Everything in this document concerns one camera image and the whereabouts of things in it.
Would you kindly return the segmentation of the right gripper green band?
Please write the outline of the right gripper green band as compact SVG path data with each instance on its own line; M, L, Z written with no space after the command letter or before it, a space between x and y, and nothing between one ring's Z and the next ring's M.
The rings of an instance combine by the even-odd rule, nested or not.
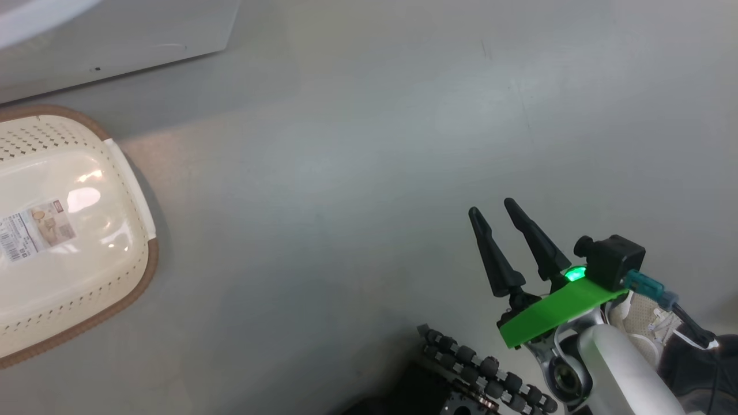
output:
M627 289L614 292L585 278L586 266L573 266L559 247L512 198L504 205L511 221L525 238L543 281L566 281L567 284L504 323L500 334L509 349L522 346L602 304L626 295ZM480 257L495 297L522 292L524 276L512 268L493 239L490 224L477 207L469 208L468 216L475 234Z

